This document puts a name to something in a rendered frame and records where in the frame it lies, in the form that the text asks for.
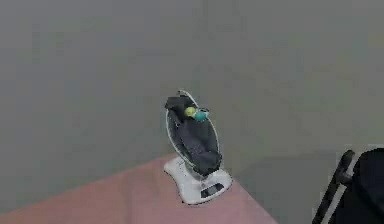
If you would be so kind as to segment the black and white baby bouncer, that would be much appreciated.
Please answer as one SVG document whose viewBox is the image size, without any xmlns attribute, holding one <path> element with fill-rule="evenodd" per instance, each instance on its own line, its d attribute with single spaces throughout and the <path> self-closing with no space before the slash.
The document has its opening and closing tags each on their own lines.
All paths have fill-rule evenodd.
<svg viewBox="0 0 384 224">
<path fill-rule="evenodd" d="M 197 121 L 186 116 L 185 109 L 195 107 L 208 117 Z M 232 185 L 231 175 L 223 168 L 216 128 L 209 109 L 201 107 L 185 90 L 178 90 L 165 103 L 165 127 L 176 157 L 163 170 L 174 180 L 183 203 L 198 205 L 222 195 Z"/>
</svg>

